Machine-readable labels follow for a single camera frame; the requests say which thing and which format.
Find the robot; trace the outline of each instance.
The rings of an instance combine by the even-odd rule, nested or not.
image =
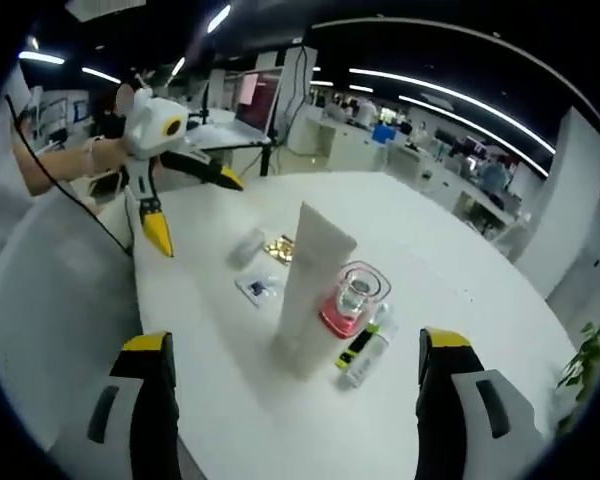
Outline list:
[[[153,159],[160,155],[165,168],[193,175],[204,183],[244,189],[233,171],[188,144],[189,117],[186,107],[154,97],[150,88],[141,88],[134,94],[125,125],[124,138],[131,154],[126,168],[131,191],[140,202],[142,229],[149,241],[167,257],[173,257],[173,245],[153,184]]]

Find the cable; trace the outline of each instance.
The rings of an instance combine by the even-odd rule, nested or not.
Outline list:
[[[258,156],[253,160],[253,162],[251,162],[249,165],[247,165],[247,168],[244,169],[244,171],[238,175],[238,178],[242,179],[242,177],[244,177],[244,175],[251,170],[251,167],[253,167],[256,163],[258,163],[258,160],[260,160],[260,157],[262,156],[262,152],[260,152],[258,154]]]
[[[293,124],[296,121],[296,118],[298,117],[298,114],[300,113],[300,109],[304,106],[304,99],[307,97],[307,64],[309,63],[309,56],[307,55],[307,50],[305,48],[304,45],[301,45],[302,48],[302,55],[304,56],[304,67],[303,67],[303,73],[302,73],[302,89],[303,89],[303,94],[302,94],[302,98],[300,99],[300,104],[298,105],[298,108],[296,108],[295,113],[293,114],[293,116],[291,117],[291,123],[289,124],[289,128],[287,128],[287,131],[285,132],[285,136],[284,139],[281,142],[278,142],[277,145],[274,146],[273,150],[271,150],[271,156],[269,157],[270,159],[273,158],[273,153],[277,150],[277,155],[276,155],[276,161],[278,162],[278,172],[282,172],[282,165],[280,164],[280,147],[282,147],[285,142],[287,141],[287,139],[289,138],[289,135],[291,133],[291,128],[293,127]],[[286,123],[286,117],[287,117],[287,112],[289,111],[289,109],[291,108],[291,105],[293,105],[293,101],[296,98],[296,94],[297,94],[297,88],[296,88],[296,79],[298,77],[298,65],[300,64],[300,55],[298,55],[298,58],[296,59],[296,65],[295,65],[295,69],[294,69],[294,82],[293,82],[293,95],[291,97],[291,100],[289,100],[289,103],[287,104],[287,108],[284,111],[284,119],[285,119],[285,123]],[[244,175],[258,162],[258,160],[260,159],[260,157],[262,156],[262,152],[260,152],[260,154],[247,166],[247,168],[244,169],[244,171],[239,175],[239,178],[244,177]],[[273,162],[269,163],[269,168],[272,168]]]
[[[282,172],[282,164],[280,163],[280,149],[282,146],[284,146],[284,144],[289,139],[289,135],[291,135],[291,129],[293,128],[293,124],[296,122],[296,118],[298,117],[298,114],[300,113],[300,109],[302,109],[302,107],[304,106],[305,98],[307,98],[307,64],[309,63],[309,56],[307,55],[307,50],[306,50],[305,46],[301,45],[301,48],[302,48],[302,55],[304,56],[304,66],[303,66],[303,71],[302,71],[302,90],[303,90],[302,98],[300,99],[300,104],[298,105],[298,108],[296,108],[296,111],[293,114],[293,117],[291,117],[291,123],[289,123],[289,128],[285,132],[284,139],[281,142],[279,142],[278,145],[275,147],[275,150],[277,150],[276,161],[278,163],[278,171],[279,172]],[[289,108],[291,108],[291,104],[295,100],[295,85],[296,85],[295,80],[298,77],[298,64],[299,63],[300,63],[300,55],[298,55],[298,58],[296,60],[295,77],[294,77],[294,83],[293,83],[294,94],[293,94],[293,97],[291,97],[291,100],[289,101],[287,110],[289,110]]]
[[[135,245],[136,238],[135,238],[135,234],[133,233],[133,225],[131,223],[131,216],[129,215],[129,209],[127,209],[127,196],[126,195],[124,195],[124,214],[127,217],[127,225],[129,225],[129,232],[131,233],[131,245]]]
[[[53,176],[44,167],[44,165],[42,165],[42,163],[40,162],[40,159],[37,157],[37,155],[31,148],[31,146],[27,142],[27,139],[24,137],[22,130],[20,130],[20,125],[18,124],[18,116],[16,115],[16,110],[13,107],[13,101],[11,100],[11,96],[5,95],[5,99],[7,100],[7,104],[9,105],[9,110],[11,111],[11,117],[13,118],[14,127],[16,129],[16,132],[18,133],[18,136],[20,137],[20,140],[22,140],[22,143],[24,144],[24,146],[27,148],[27,151],[29,152],[29,155],[31,155],[31,157],[33,158],[33,161],[36,162],[36,165],[38,165],[38,167],[40,167],[40,170],[42,170],[42,173],[44,173],[44,175],[49,179],[49,181],[55,187],[57,187],[67,198],[69,198],[73,203],[79,205],[80,208],[82,208],[82,210],[87,212],[87,214],[91,218],[93,218],[98,223],[98,225],[100,225],[100,227],[107,233],[107,235],[109,235],[111,237],[111,239],[118,244],[118,246],[124,252],[125,255],[127,255],[128,257],[131,257],[131,253],[124,247],[124,245],[122,245],[120,243],[120,241],[109,230],[107,230],[107,227],[105,227],[102,224],[102,222],[100,222],[100,220],[98,220],[98,217],[91,210],[89,210],[89,207],[87,207],[84,203],[82,203],[80,200],[78,200],[73,195],[71,195],[69,192],[67,192],[64,189],[64,187],[62,185],[60,185],[60,183],[58,183],[58,181],[55,178],[53,178]]]

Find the computer screen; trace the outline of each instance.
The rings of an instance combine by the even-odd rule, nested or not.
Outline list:
[[[236,120],[267,134],[281,74],[281,68],[244,74],[238,91]]]
[[[445,130],[440,130],[439,128],[436,130],[435,137],[442,143],[446,143],[447,145],[453,146],[456,143],[455,135]]]

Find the ceiling light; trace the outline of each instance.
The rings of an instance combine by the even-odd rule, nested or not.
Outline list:
[[[93,70],[92,68],[82,67],[82,71],[84,73],[88,73],[89,75],[95,75],[96,77],[104,78],[105,80],[109,80],[110,82],[113,82],[113,83],[120,83],[120,80],[118,80],[117,78],[107,75],[106,73],[102,73],[97,70]]]
[[[64,63],[64,58],[45,55],[44,53],[38,52],[20,52],[18,58],[21,60],[36,60],[38,62],[55,63],[56,65],[62,65]]]
[[[349,85],[349,88],[351,90],[360,90],[361,92],[373,93],[373,88],[369,88],[369,87],[361,87],[359,85]]]
[[[229,16],[229,12],[231,12],[231,5],[227,5],[220,13],[213,17],[213,20],[209,22],[209,26],[207,27],[207,33],[213,32],[216,28],[220,26],[222,22]]]
[[[178,60],[178,63],[176,63],[176,66],[173,67],[173,70],[171,71],[172,77],[175,77],[178,74],[178,72],[182,68],[182,65],[184,65],[184,57],[182,57],[180,60]]]
[[[531,160],[531,158],[529,158],[527,155],[522,153],[520,150],[518,150],[516,147],[511,145],[506,140],[503,140],[502,138],[497,136],[495,133],[491,133],[486,128],[483,128],[480,125],[476,125],[475,123],[470,122],[466,118],[462,118],[462,117],[456,115],[455,113],[447,112],[446,110],[444,110],[442,108],[434,107],[433,105],[429,105],[428,103],[421,102],[420,100],[416,100],[415,98],[405,97],[404,95],[400,95],[398,98],[400,98],[400,100],[404,100],[405,102],[411,102],[415,105],[419,105],[421,107],[428,108],[429,110],[433,110],[434,112],[441,113],[442,115],[446,115],[447,117],[452,118],[460,123],[464,123],[466,126],[473,128],[474,130],[476,130],[478,132],[484,133],[488,137],[492,138],[496,142],[500,143],[504,147],[506,147],[509,150],[511,150],[512,152],[514,152],[520,158],[524,159],[531,167],[535,168],[538,171],[538,173],[540,173],[543,177],[549,176],[549,173],[544,168],[542,168],[540,165],[538,165],[536,162]]]
[[[432,90],[437,90],[438,92],[446,93],[447,95],[451,95],[452,97],[459,98],[460,100],[464,100],[465,102],[469,102],[469,103],[475,105],[476,107],[480,107],[483,110],[486,110],[487,112],[501,118],[502,120],[509,123],[510,125],[513,125],[518,130],[525,133],[529,137],[533,138],[536,142],[538,142],[540,145],[542,145],[544,148],[546,148],[547,151],[549,153],[551,153],[551,155],[555,155],[555,153],[556,153],[555,148],[553,148],[546,141],[544,141],[542,138],[540,138],[539,135],[533,133],[531,130],[529,130],[527,127],[522,125],[517,120],[514,120],[513,118],[509,117],[508,115],[505,115],[504,113],[502,113],[501,111],[496,110],[495,108],[487,105],[486,103],[482,103],[481,101],[476,100],[475,98],[468,97],[467,95],[463,95],[462,93],[456,92],[455,90],[441,87],[440,85],[436,85],[434,83],[429,83],[429,82],[425,82],[422,80],[418,80],[416,78],[404,77],[402,75],[394,75],[392,73],[375,72],[373,70],[360,70],[358,68],[351,68],[351,69],[349,69],[349,71],[351,73],[359,73],[361,75],[371,75],[374,77],[390,78],[392,80],[399,80],[401,82],[412,83],[414,85],[419,85],[421,87],[430,88]]]

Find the small bottle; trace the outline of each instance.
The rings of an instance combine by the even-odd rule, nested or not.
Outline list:
[[[389,342],[398,331],[398,324],[389,316],[385,316],[380,330],[367,342],[362,351],[356,356],[345,377],[354,387],[359,387],[375,368],[380,357],[389,346]]]
[[[367,342],[371,340],[378,332],[385,318],[391,318],[392,312],[393,308],[388,303],[383,303],[380,305],[373,318],[369,321],[367,328],[360,332],[355,340],[351,342],[351,345],[349,345],[349,347],[347,347],[347,349],[340,354],[336,360],[336,367],[338,367],[340,370],[347,370],[349,365],[351,365],[351,362],[353,362],[353,359],[367,345]]]

